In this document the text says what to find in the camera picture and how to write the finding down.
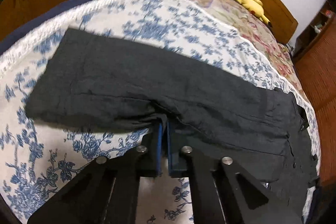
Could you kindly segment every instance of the metal screw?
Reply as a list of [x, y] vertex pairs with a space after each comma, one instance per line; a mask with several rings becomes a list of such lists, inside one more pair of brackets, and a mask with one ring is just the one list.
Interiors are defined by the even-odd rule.
[[138, 145], [136, 147], [136, 150], [139, 152], [139, 153], [145, 153], [147, 151], [147, 147], [145, 147], [144, 145]]
[[104, 164], [104, 163], [106, 163], [106, 161], [107, 161], [107, 158], [104, 157], [104, 156], [99, 156], [99, 157], [96, 158], [96, 162], [98, 164]]
[[230, 157], [224, 157], [222, 158], [222, 163], [226, 164], [226, 165], [230, 165], [232, 164], [233, 159], [231, 159]]
[[185, 154], [189, 154], [193, 151], [193, 148], [191, 146], [184, 146], [182, 147], [181, 151]]

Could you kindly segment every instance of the dark clothing pile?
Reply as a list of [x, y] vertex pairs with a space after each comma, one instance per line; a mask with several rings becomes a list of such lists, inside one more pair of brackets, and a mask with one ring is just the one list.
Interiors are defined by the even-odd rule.
[[70, 127], [134, 130], [174, 119], [192, 128], [195, 147], [232, 155], [298, 215], [316, 179], [292, 93], [141, 43], [68, 29], [25, 109]]

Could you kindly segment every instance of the yellow plush toy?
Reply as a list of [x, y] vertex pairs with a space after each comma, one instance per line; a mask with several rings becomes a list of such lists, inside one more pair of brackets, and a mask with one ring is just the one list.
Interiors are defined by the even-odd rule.
[[255, 15], [264, 23], [272, 26], [271, 22], [264, 15], [263, 3], [260, 0], [236, 0], [239, 4], [244, 6], [251, 14]]

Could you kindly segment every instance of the bedspread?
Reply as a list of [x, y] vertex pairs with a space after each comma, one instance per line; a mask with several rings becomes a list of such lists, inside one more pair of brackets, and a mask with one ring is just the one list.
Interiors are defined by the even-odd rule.
[[192, 0], [210, 15], [229, 24], [239, 31], [262, 52], [277, 72], [285, 77], [301, 94], [308, 99], [297, 78], [286, 46], [277, 43], [271, 31], [246, 8], [234, 0]]
[[[147, 43], [222, 68], [256, 86], [293, 92], [307, 113], [312, 154], [320, 159], [313, 108], [235, 27], [189, 0], [93, 0], [46, 21], [0, 57], [0, 193], [21, 222], [88, 162], [99, 155], [123, 155], [147, 132], [81, 132], [26, 117], [24, 103], [69, 26]], [[170, 179], [166, 173], [155, 183], [141, 179], [136, 223], [192, 223], [188, 179]], [[313, 191], [308, 191], [305, 217]]]

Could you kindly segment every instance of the wooden wardrobe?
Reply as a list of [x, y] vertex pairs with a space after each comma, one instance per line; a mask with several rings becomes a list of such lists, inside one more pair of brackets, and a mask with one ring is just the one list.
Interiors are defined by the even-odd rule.
[[321, 185], [336, 184], [336, 17], [318, 41], [295, 62], [314, 107], [321, 141]]

